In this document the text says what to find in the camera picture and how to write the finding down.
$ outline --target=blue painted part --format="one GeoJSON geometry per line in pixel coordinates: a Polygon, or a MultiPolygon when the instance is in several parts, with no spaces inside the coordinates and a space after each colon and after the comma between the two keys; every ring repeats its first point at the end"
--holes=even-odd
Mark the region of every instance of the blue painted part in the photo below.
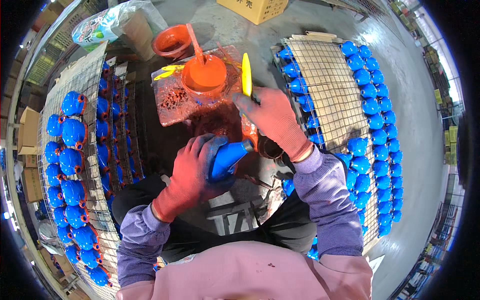
{"type": "Polygon", "coordinates": [[[75,146],[78,150],[82,148],[87,125],[77,119],[65,119],[63,122],[62,140],[67,146],[75,146]]]}
{"type": "Polygon", "coordinates": [[[380,226],[388,225],[392,221],[392,214],[379,214],[378,215],[378,224],[380,226]]]}
{"type": "Polygon", "coordinates": [[[355,45],[355,43],[352,41],[346,41],[345,43],[338,46],[340,47],[343,55],[345,55],[346,57],[349,57],[350,55],[358,52],[357,45],[355,45]]]}
{"type": "Polygon", "coordinates": [[[63,117],[53,114],[47,121],[47,133],[51,136],[61,136],[63,130],[63,117]]]}
{"type": "Polygon", "coordinates": [[[61,189],[68,205],[85,206],[85,187],[80,180],[63,180],[61,189]]]}
{"type": "Polygon", "coordinates": [[[357,195],[357,200],[355,201],[355,206],[358,209],[367,207],[367,203],[370,200],[371,195],[371,192],[359,192],[357,195]]]}
{"type": "Polygon", "coordinates": [[[392,191],[391,189],[385,189],[385,190],[377,190],[377,202],[385,202],[389,201],[390,197],[392,197],[392,191]]]}
{"type": "Polygon", "coordinates": [[[122,167],[120,167],[120,164],[117,165],[117,175],[119,177],[120,184],[123,185],[124,184],[123,183],[123,169],[122,169],[122,167]]]}
{"type": "Polygon", "coordinates": [[[282,73],[285,73],[290,78],[297,78],[300,76],[300,67],[296,62],[291,62],[285,67],[281,68],[282,73]]]}
{"type": "Polygon", "coordinates": [[[395,139],[398,136],[398,129],[394,124],[387,124],[385,126],[385,132],[389,139],[395,139]]]}
{"type": "Polygon", "coordinates": [[[311,259],[318,260],[318,250],[314,249],[314,248],[311,248],[307,252],[307,256],[310,257],[311,259]]]}
{"type": "Polygon", "coordinates": [[[360,95],[364,98],[376,98],[377,89],[373,84],[364,84],[360,87],[360,95]]]}
{"type": "Polygon", "coordinates": [[[388,152],[398,152],[400,150],[400,141],[398,139],[389,139],[387,141],[388,152]]]}
{"type": "Polygon", "coordinates": [[[356,170],[349,169],[347,172],[347,189],[351,190],[355,186],[355,181],[359,173],[356,170]]]}
{"type": "Polygon", "coordinates": [[[402,211],[401,210],[395,210],[392,212],[392,220],[394,222],[400,222],[400,219],[402,218],[402,211]]]}
{"type": "Polygon", "coordinates": [[[398,177],[392,177],[392,187],[394,189],[399,189],[403,185],[403,177],[398,176],[398,177]]]}
{"type": "Polygon", "coordinates": [[[60,185],[60,179],[63,179],[63,173],[58,164],[49,164],[45,169],[45,175],[49,185],[60,185]]]}
{"type": "Polygon", "coordinates": [[[308,139],[317,145],[322,145],[325,143],[324,136],[321,133],[320,134],[314,133],[311,136],[309,136],[308,139]]]}
{"type": "Polygon", "coordinates": [[[70,91],[63,98],[61,110],[67,116],[80,116],[83,113],[85,100],[85,95],[70,91]]]}
{"type": "Polygon", "coordinates": [[[396,115],[393,112],[393,110],[389,110],[389,111],[384,112],[383,117],[384,117],[384,123],[385,124],[395,124],[395,122],[396,122],[396,115]]]}
{"type": "Polygon", "coordinates": [[[63,201],[63,193],[61,192],[61,189],[58,186],[50,186],[48,188],[47,199],[51,207],[59,207],[65,203],[63,201]]]}
{"type": "Polygon", "coordinates": [[[64,206],[60,206],[60,207],[57,207],[53,210],[53,220],[55,221],[55,223],[57,224],[58,227],[67,227],[68,226],[68,222],[67,220],[65,219],[65,207],[64,206]]]}
{"type": "Polygon", "coordinates": [[[390,177],[379,176],[375,179],[375,186],[377,189],[386,190],[390,187],[390,177]]]}
{"type": "Polygon", "coordinates": [[[308,93],[308,86],[305,82],[305,78],[298,77],[292,80],[292,82],[287,83],[287,89],[296,94],[306,94],[308,93]]]}
{"type": "Polygon", "coordinates": [[[363,110],[363,113],[366,115],[374,115],[378,111],[378,103],[375,98],[365,98],[361,102],[361,109],[363,110]]]}
{"type": "Polygon", "coordinates": [[[80,228],[88,222],[87,212],[78,205],[67,205],[65,217],[73,228],[80,228]]]}
{"type": "Polygon", "coordinates": [[[386,176],[388,174],[388,163],[383,160],[375,160],[373,163],[373,173],[375,178],[386,176]]]}
{"type": "Polygon", "coordinates": [[[380,202],[377,205],[377,210],[380,214],[389,214],[392,210],[392,202],[391,201],[384,201],[380,202]]]}
{"type": "Polygon", "coordinates": [[[90,278],[93,280],[93,282],[95,282],[96,285],[101,287],[106,285],[111,285],[111,283],[109,283],[108,281],[109,277],[107,273],[105,273],[105,271],[100,266],[97,266],[93,269],[90,269],[87,266],[85,266],[85,269],[87,270],[88,274],[90,275],[90,278]]]}
{"type": "Polygon", "coordinates": [[[392,201],[392,206],[394,210],[400,210],[403,206],[403,199],[394,199],[392,201]]]}
{"type": "Polygon", "coordinates": [[[372,76],[370,75],[370,72],[368,72],[365,69],[360,69],[356,70],[353,73],[353,78],[355,78],[355,82],[358,85],[364,85],[364,84],[369,84],[370,80],[372,79],[372,76]]]}
{"type": "Polygon", "coordinates": [[[99,263],[103,263],[100,253],[95,249],[80,249],[78,255],[82,262],[84,262],[89,268],[95,268],[99,263]]]}
{"type": "Polygon", "coordinates": [[[70,232],[71,228],[70,225],[65,227],[57,227],[57,234],[62,242],[69,243],[72,241],[72,233],[70,232]]]}
{"type": "Polygon", "coordinates": [[[385,145],[376,145],[373,148],[373,157],[375,160],[387,160],[388,148],[385,145]]]}
{"type": "Polygon", "coordinates": [[[97,150],[97,159],[98,159],[98,167],[100,168],[100,172],[105,174],[110,171],[108,167],[108,162],[110,161],[110,149],[105,144],[96,144],[97,150]]]}
{"type": "Polygon", "coordinates": [[[388,97],[388,86],[386,84],[377,84],[377,97],[388,97]]]}
{"type": "Polygon", "coordinates": [[[320,121],[318,118],[314,118],[313,116],[308,116],[307,123],[305,123],[303,126],[305,126],[305,129],[308,128],[317,128],[320,126],[320,121]]]}
{"type": "Polygon", "coordinates": [[[403,198],[403,188],[392,189],[392,196],[393,196],[393,199],[403,198]]]}
{"type": "Polygon", "coordinates": [[[221,146],[215,156],[212,171],[209,175],[211,182],[223,180],[233,174],[235,165],[247,153],[253,151],[250,140],[238,143],[228,143],[221,146]]]}
{"type": "Polygon", "coordinates": [[[384,74],[380,70],[371,71],[370,75],[372,76],[373,84],[382,84],[385,81],[384,74]]]}
{"type": "Polygon", "coordinates": [[[110,133],[108,122],[95,120],[95,136],[98,143],[104,143],[110,133]]]}
{"type": "Polygon", "coordinates": [[[295,190],[295,186],[293,185],[293,179],[283,179],[282,189],[287,196],[290,196],[292,192],[295,190]]]}
{"type": "Polygon", "coordinates": [[[359,218],[360,218],[360,224],[365,223],[365,214],[363,213],[363,211],[359,210],[357,211],[357,214],[359,215],[359,218]]]}
{"type": "Polygon", "coordinates": [[[108,88],[108,82],[105,79],[100,78],[100,81],[98,82],[98,94],[102,97],[105,97],[108,93],[108,88]]]}
{"type": "Polygon", "coordinates": [[[294,99],[295,99],[295,101],[297,101],[301,105],[307,105],[308,106],[309,104],[311,104],[311,106],[313,107],[313,101],[312,101],[312,98],[310,97],[310,95],[301,95],[301,96],[295,97],[294,99]]]}
{"type": "Polygon", "coordinates": [[[275,56],[288,62],[290,61],[290,58],[293,58],[293,53],[289,46],[285,46],[283,50],[275,53],[275,56]]]}
{"type": "Polygon", "coordinates": [[[358,54],[352,54],[347,58],[347,65],[352,71],[360,70],[364,64],[365,61],[358,54]]]}
{"type": "Polygon", "coordinates": [[[356,137],[348,140],[347,149],[353,156],[364,156],[367,152],[368,138],[356,137]]]}
{"type": "Polygon", "coordinates": [[[398,150],[397,152],[390,153],[390,162],[392,164],[399,164],[403,160],[403,152],[398,150]]]}
{"type": "Polygon", "coordinates": [[[367,59],[367,58],[369,58],[370,56],[372,56],[372,52],[371,52],[370,49],[369,49],[367,46],[365,46],[365,45],[361,45],[361,46],[359,47],[359,54],[360,54],[360,56],[361,56],[362,58],[364,58],[364,59],[367,59]]]}
{"type": "Polygon", "coordinates": [[[335,153],[335,156],[341,159],[345,163],[345,166],[347,166],[347,168],[350,167],[350,160],[353,158],[351,153],[335,153]]]}
{"type": "Polygon", "coordinates": [[[118,120],[122,116],[120,105],[115,102],[112,103],[112,112],[114,121],[118,120]]]}
{"type": "Polygon", "coordinates": [[[390,165],[390,176],[398,177],[400,175],[402,175],[402,165],[401,164],[390,165]]]}
{"type": "Polygon", "coordinates": [[[350,201],[355,202],[357,199],[357,195],[355,195],[353,192],[350,192],[350,194],[348,195],[348,198],[350,199],[350,201]]]}
{"type": "Polygon", "coordinates": [[[65,248],[65,256],[72,264],[76,264],[79,261],[78,251],[79,248],[76,244],[70,245],[65,248]]]}
{"type": "Polygon", "coordinates": [[[350,162],[350,167],[355,169],[359,174],[366,174],[370,166],[368,158],[364,156],[356,156],[350,162]]]}
{"type": "Polygon", "coordinates": [[[374,145],[383,145],[387,142],[387,133],[383,129],[377,129],[372,132],[372,142],[374,145]]]}
{"type": "Polygon", "coordinates": [[[378,70],[379,68],[377,60],[373,57],[369,57],[365,59],[365,67],[369,71],[378,70]]]}
{"type": "Polygon", "coordinates": [[[378,107],[383,112],[392,110],[392,101],[390,100],[389,97],[382,97],[378,99],[378,107]]]}
{"type": "Polygon", "coordinates": [[[387,225],[380,225],[378,227],[378,237],[381,238],[390,233],[392,230],[392,222],[388,223],[387,225]]]}
{"type": "Polygon", "coordinates": [[[381,129],[384,126],[384,119],[378,113],[368,116],[367,123],[370,129],[381,129]]]}
{"type": "Polygon", "coordinates": [[[59,156],[60,169],[65,175],[74,175],[82,172],[83,158],[79,150],[64,149],[59,156]]]}
{"type": "Polygon", "coordinates": [[[99,249],[98,240],[90,226],[73,228],[72,234],[78,243],[78,246],[84,250],[99,249]]]}
{"type": "Polygon", "coordinates": [[[108,111],[110,110],[110,104],[108,101],[98,96],[96,102],[96,118],[99,120],[105,120],[108,117],[108,111]]]}
{"type": "Polygon", "coordinates": [[[370,177],[367,174],[360,174],[355,180],[353,193],[357,195],[357,201],[359,201],[359,193],[366,192],[370,187],[370,177]]]}
{"type": "Polygon", "coordinates": [[[60,145],[57,142],[50,141],[45,145],[45,150],[43,154],[48,163],[58,163],[60,155],[60,145]]]}
{"type": "Polygon", "coordinates": [[[100,177],[100,180],[102,181],[102,188],[103,188],[103,192],[105,193],[105,196],[109,196],[112,193],[112,190],[111,190],[112,180],[110,177],[110,173],[107,173],[102,177],[100,177]]]}

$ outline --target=plastic bag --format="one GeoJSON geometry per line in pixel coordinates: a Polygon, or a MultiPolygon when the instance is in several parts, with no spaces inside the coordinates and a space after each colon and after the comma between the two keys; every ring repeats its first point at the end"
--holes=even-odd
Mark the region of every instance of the plastic bag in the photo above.
{"type": "Polygon", "coordinates": [[[111,43],[124,34],[123,26],[137,11],[143,13],[154,36],[167,28],[167,22],[150,0],[130,0],[80,22],[72,31],[72,39],[91,52],[101,43],[111,43]]]}

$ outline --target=wire mesh rack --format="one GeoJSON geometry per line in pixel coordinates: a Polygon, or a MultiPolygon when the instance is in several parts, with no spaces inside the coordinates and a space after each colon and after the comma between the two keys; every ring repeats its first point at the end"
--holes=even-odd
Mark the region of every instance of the wire mesh rack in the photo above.
{"type": "MultiPolygon", "coordinates": [[[[345,56],[340,51],[338,44],[312,41],[283,39],[282,45],[291,50],[297,64],[293,64],[295,71],[305,79],[306,86],[302,82],[301,90],[308,92],[307,101],[308,113],[298,109],[299,119],[305,119],[311,114],[316,116],[319,127],[316,130],[307,129],[308,135],[316,135],[321,141],[320,146],[332,153],[346,153],[347,142],[350,138],[370,136],[367,118],[361,108],[361,96],[358,85],[353,79],[353,71],[345,62],[345,56]]],[[[281,60],[275,60],[280,70],[281,60]]],[[[289,82],[291,78],[284,75],[289,82]]],[[[291,99],[295,97],[287,89],[291,99]]],[[[373,164],[372,141],[369,139],[366,157],[373,164]]],[[[378,238],[377,223],[377,188],[373,179],[372,169],[367,173],[370,177],[368,192],[372,196],[368,201],[365,212],[365,226],[368,230],[364,235],[364,252],[367,252],[371,245],[378,238]]]]}
{"type": "MultiPolygon", "coordinates": [[[[80,117],[71,117],[79,120],[87,125],[88,133],[87,140],[82,151],[85,160],[85,169],[80,174],[67,176],[69,180],[82,180],[87,189],[86,195],[86,209],[89,213],[89,223],[97,230],[100,244],[100,251],[103,254],[103,266],[110,273],[110,282],[113,287],[101,287],[96,285],[88,272],[84,268],[83,262],[78,262],[73,265],[77,275],[87,283],[90,288],[102,299],[114,299],[115,293],[120,288],[117,276],[117,257],[116,250],[120,243],[120,238],[115,228],[114,222],[108,209],[107,201],[103,192],[101,184],[101,175],[99,171],[99,164],[97,159],[96,147],[96,106],[98,82],[102,71],[102,65],[105,55],[97,58],[94,61],[84,63],[78,67],[78,71],[71,77],[70,80],[57,83],[54,89],[49,93],[45,107],[40,112],[37,148],[39,153],[43,153],[45,145],[50,141],[55,141],[63,144],[60,137],[50,136],[47,129],[48,118],[52,114],[60,114],[60,107],[62,100],[69,91],[77,91],[86,96],[84,114],[80,117]]],[[[47,190],[49,183],[44,174],[49,163],[46,161],[44,155],[37,156],[38,171],[40,175],[40,182],[42,186],[43,198],[47,206],[48,217],[55,224],[52,216],[52,207],[47,198],[47,190]]]]}

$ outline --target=paint can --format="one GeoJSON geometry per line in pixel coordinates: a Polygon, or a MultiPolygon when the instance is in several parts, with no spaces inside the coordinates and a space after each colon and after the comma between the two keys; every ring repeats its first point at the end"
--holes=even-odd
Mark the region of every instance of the paint can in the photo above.
{"type": "Polygon", "coordinates": [[[173,60],[192,56],[192,39],[187,25],[174,25],[160,32],[152,42],[152,49],[156,54],[173,60]]]}
{"type": "Polygon", "coordinates": [[[195,57],[185,64],[181,73],[181,83],[197,101],[215,102],[221,98],[227,83],[227,68],[217,56],[206,54],[204,59],[204,66],[195,57]]]}

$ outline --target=worker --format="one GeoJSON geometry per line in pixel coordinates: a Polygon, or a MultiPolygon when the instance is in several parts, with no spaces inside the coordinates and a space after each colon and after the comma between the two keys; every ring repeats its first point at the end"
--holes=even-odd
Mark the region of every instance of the worker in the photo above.
{"type": "Polygon", "coordinates": [[[196,228],[176,216],[227,192],[234,177],[208,180],[225,136],[190,139],[177,153],[169,186],[147,178],[113,202],[123,234],[117,299],[371,298],[372,270],[342,163],[307,139],[282,91],[253,92],[260,104],[242,94],[233,102],[288,154],[296,192],[253,231],[218,236],[196,228]],[[319,261],[305,255],[315,235],[319,261]],[[169,264],[155,273],[158,256],[169,264]]]}

